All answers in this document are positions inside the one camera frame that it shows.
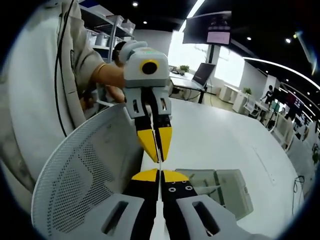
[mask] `black circle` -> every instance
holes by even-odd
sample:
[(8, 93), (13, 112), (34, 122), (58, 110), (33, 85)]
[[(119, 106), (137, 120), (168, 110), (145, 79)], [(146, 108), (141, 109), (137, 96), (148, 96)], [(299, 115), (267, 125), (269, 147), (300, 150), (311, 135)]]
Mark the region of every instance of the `black circle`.
[(154, 62), (147, 62), (142, 66), (142, 72), (147, 75), (154, 74), (157, 69), (157, 64)]

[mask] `person's hand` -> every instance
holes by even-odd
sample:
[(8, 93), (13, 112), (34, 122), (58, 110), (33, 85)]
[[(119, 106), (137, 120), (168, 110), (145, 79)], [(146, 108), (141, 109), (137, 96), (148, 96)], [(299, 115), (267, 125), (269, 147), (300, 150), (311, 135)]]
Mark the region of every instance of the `person's hand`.
[(88, 100), (81, 98), (80, 104), (81, 104), (82, 110), (85, 111), (87, 109), (91, 109), (94, 107), (94, 100), (92, 98), (89, 98)]

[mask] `yellow circular button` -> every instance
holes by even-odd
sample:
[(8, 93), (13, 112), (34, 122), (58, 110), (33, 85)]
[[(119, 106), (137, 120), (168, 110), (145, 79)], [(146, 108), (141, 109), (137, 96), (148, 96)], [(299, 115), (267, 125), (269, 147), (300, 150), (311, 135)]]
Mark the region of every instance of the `yellow circular button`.
[(141, 63), (141, 71), (146, 75), (154, 74), (158, 69), (158, 61), (153, 59), (145, 60)]

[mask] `potted plant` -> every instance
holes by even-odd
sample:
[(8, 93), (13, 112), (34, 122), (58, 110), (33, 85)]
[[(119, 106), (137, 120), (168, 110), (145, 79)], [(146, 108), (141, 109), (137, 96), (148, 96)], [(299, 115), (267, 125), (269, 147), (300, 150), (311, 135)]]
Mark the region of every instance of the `potted plant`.
[(181, 75), (184, 75), (185, 73), (189, 72), (189, 66), (188, 65), (181, 65), (179, 68), (180, 68), (179, 73)]
[(243, 93), (244, 93), (244, 94), (250, 94), (250, 95), (252, 95), (252, 91), (251, 91), (250, 87), (245, 87), (245, 88), (243, 89)]

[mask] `television screen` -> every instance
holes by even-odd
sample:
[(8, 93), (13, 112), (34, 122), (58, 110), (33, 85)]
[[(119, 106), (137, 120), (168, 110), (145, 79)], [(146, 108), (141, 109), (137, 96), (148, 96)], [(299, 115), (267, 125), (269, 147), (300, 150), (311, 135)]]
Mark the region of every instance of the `television screen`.
[(186, 20), (184, 44), (230, 44), (231, 11), (194, 16)]
[(299, 98), (297, 98), (292, 92), (288, 92), (286, 97), (286, 104), (288, 105), (291, 111), (294, 111), (295, 114), (301, 116), (304, 103)]

